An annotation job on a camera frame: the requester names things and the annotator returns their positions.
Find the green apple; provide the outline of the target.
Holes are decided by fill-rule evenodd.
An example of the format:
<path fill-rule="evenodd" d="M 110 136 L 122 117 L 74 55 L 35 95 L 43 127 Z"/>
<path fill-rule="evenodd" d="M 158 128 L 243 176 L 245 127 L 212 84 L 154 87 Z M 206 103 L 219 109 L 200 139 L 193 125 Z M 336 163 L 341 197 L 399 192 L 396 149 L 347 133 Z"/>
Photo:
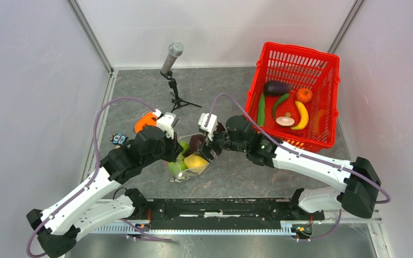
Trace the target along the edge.
<path fill-rule="evenodd" d="M 182 155 L 185 155 L 185 153 L 189 150 L 189 144 L 187 142 L 181 141 L 180 145 L 182 147 Z"/>
<path fill-rule="evenodd" d="M 177 177 L 179 173 L 185 171 L 188 167 L 183 160 L 178 160 L 175 162 L 169 162 L 168 169 L 175 177 Z"/>

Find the clear dotted zip bag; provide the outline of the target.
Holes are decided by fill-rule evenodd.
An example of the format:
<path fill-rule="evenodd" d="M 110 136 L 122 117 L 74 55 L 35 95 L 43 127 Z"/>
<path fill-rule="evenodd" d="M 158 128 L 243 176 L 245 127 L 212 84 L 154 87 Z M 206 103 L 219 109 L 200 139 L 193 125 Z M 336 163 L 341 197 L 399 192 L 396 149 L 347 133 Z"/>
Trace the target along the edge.
<path fill-rule="evenodd" d="M 178 142 L 182 152 L 175 162 L 166 162 L 171 182 L 183 182 L 202 174 L 210 167 L 210 162 L 203 158 L 198 151 L 199 145 L 204 141 L 202 134 L 191 134 L 180 137 Z"/>

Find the yellow lemon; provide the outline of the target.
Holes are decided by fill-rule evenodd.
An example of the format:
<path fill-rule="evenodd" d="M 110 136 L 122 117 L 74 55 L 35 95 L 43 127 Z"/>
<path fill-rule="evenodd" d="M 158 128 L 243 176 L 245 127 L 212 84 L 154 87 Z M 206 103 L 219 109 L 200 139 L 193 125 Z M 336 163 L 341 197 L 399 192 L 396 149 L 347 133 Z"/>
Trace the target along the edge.
<path fill-rule="evenodd" d="M 197 154 L 191 154 L 184 159 L 186 166 L 189 169 L 196 169 L 199 167 L 204 167 L 209 164 L 209 162 L 203 157 Z"/>

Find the green chili pepper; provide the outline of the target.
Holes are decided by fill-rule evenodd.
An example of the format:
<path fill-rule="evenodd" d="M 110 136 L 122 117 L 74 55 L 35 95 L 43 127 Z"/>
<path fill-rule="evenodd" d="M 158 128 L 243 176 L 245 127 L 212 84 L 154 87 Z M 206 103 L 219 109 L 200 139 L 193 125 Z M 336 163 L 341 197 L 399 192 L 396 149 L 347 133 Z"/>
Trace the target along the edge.
<path fill-rule="evenodd" d="M 274 103 L 273 108 L 272 108 L 272 117 L 275 119 L 276 118 L 276 111 L 278 107 L 285 102 L 288 98 L 290 97 L 290 93 L 286 93 L 279 97 L 279 99 Z"/>

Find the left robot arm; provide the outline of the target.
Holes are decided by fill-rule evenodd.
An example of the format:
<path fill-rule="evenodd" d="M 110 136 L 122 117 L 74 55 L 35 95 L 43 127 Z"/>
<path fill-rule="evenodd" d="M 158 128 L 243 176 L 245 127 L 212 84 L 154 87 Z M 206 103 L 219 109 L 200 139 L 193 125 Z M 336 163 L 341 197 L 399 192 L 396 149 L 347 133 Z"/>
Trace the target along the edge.
<path fill-rule="evenodd" d="M 30 211 L 26 217 L 34 230 L 31 238 L 38 240 L 44 255 L 60 257 L 97 228 L 130 216 L 143 218 L 147 204 L 137 190 L 94 209 L 91 206 L 150 164 L 175 161 L 182 150 L 176 133 L 145 127 L 134 139 L 109 151 L 93 174 L 62 200 L 44 210 Z"/>

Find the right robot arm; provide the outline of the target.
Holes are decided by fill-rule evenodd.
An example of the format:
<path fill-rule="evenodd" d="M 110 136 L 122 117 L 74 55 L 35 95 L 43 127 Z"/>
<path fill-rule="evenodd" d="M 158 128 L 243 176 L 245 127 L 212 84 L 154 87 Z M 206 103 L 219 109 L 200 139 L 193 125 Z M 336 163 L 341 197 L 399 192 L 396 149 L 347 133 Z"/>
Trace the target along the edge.
<path fill-rule="evenodd" d="M 222 151 L 240 152 L 257 166 L 290 170 L 325 183 L 324 188 L 296 190 L 289 204 L 293 218 L 331 209 L 343 209 L 364 219 L 372 217 L 381 181 L 368 159 L 336 160 L 277 142 L 258 133 L 244 116 L 233 116 L 223 126 L 214 114 L 203 113 L 198 125 L 205 134 L 198 150 L 208 161 Z"/>

